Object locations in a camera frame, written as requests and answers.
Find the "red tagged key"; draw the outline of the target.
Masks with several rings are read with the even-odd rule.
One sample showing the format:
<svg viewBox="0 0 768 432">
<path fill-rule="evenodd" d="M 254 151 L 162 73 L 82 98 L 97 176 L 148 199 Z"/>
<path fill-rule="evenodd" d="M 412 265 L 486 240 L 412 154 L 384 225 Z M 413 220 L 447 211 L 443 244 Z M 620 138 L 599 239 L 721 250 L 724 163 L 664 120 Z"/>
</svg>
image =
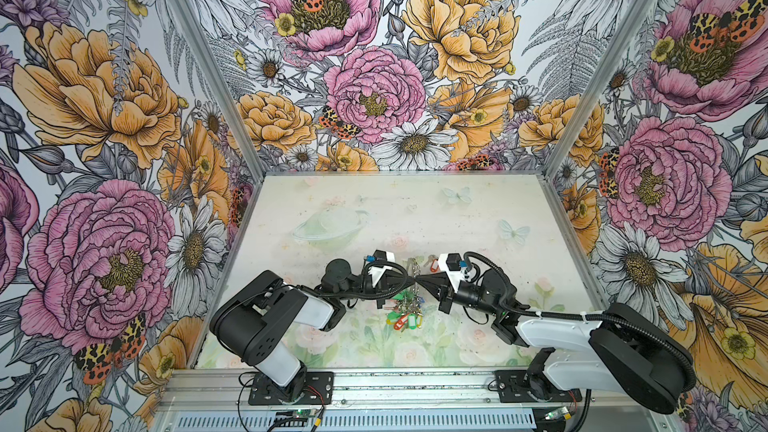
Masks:
<svg viewBox="0 0 768 432">
<path fill-rule="evenodd" d="M 438 273 L 440 271 L 439 258 L 437 256 L 429 256 L 428 268 L 431 273 Z"/>
</svg>

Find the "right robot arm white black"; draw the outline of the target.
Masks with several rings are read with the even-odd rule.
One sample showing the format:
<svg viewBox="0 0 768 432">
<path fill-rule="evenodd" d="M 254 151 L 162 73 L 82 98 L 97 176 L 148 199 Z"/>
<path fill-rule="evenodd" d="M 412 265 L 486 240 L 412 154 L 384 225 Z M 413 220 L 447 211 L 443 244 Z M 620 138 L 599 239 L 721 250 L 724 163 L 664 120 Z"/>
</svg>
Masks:
<svg viewBox="0 0 768 432">
<path fill-rule="evenodd" d="M 696 384 L 690 353 L 624 304 L 581 313 L 535 309 L 518 300 L 499 265 L 477 252 L 443 254 L 414 281 L 441 312 L 455 306 L 479 311 L 503 343 L 535 349 L 522 385 L 539 401 L 559 391 L 600 390 L 670 414 Z"/>
</svg>

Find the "metal key organizer plate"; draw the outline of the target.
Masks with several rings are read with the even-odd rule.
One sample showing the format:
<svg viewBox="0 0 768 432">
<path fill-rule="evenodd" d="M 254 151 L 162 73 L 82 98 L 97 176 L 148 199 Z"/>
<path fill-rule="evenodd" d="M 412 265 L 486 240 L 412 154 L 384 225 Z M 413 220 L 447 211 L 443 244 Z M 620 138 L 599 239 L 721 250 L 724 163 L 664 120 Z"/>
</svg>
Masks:
<svg viewBox="0 0 768 432">
<path fill-rule="evenodd" d="M 410 314 L 421 315 L 422 307 L 425 303 L 424 297 L 415 277 L 421 273 L 421 265 L 416 258 L 408 258 L 406 262 L 408 275 L 413 279 L 413 283 L 403 293 L 402 305 Z"/>
</svg>

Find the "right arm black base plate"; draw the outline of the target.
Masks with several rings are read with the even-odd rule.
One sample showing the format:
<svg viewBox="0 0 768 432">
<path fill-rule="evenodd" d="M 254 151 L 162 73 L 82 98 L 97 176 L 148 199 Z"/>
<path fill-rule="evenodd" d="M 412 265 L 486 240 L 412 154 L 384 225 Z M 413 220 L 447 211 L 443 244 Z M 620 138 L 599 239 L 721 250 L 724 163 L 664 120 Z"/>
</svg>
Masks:
<svg viewBox="0 0 768 432">
<path fill-rule="evenodd" d="M 578 389 L 557 389 L 543 375 L 531 376 L 522 369 L 496 370 L 487 389 L 495 392 L 501 403 L 578 403 L 582 401 L 582 393 Z"/>
</svg>

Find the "bunch of coloured key tags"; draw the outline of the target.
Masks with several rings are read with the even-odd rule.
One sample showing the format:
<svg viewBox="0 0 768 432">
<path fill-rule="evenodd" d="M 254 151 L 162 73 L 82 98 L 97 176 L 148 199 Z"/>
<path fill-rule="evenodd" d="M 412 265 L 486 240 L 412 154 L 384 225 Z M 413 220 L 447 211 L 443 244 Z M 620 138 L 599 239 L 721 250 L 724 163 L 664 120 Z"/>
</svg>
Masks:
<svg viewBox="0 0 768 432">
<path fill-rule="evenodd" d="M 424 299 L 413 290 L 405 290 L 386 299 L 386 324 L 394 331 L 416 330 L 422 327 Z"/>
</svg>

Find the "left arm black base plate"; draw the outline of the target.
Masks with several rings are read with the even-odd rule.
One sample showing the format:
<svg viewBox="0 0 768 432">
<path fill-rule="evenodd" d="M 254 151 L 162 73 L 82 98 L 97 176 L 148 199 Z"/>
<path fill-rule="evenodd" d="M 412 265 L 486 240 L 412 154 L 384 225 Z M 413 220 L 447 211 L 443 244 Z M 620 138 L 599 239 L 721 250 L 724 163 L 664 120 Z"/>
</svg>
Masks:
<svg viewBox="0 0 768 432">
<path fill-rule="evenodd" d="M 333 372 L 300 372 L 288 385 L 279 387 L 265 374 L 258 372 L 250 386 L 248 404 L 329 405 L 332 402 L 334 380 Z"/>
</svg>

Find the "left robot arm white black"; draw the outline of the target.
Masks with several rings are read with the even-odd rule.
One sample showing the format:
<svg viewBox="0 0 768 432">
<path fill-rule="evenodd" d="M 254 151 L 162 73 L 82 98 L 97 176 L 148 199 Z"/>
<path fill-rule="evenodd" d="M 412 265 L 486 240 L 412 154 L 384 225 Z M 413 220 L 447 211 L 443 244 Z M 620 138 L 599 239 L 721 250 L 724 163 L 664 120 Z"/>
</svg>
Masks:
<svg viewBox="0 0 768 432">
<path fill-rule="evenodd" d="M 291 285 L 266 270 L 219 307 L 209 330 L 225 350 L 295 395 L 305 383 L 306 365 L 283 343 L 293 325 L 331 331 L 352 303 L 381 305 L 414 284 L 394 256 L 381 250 L 364 258 L 358 273 L 345 259 L 331 260 L 315 287 Z"/>
</svg>

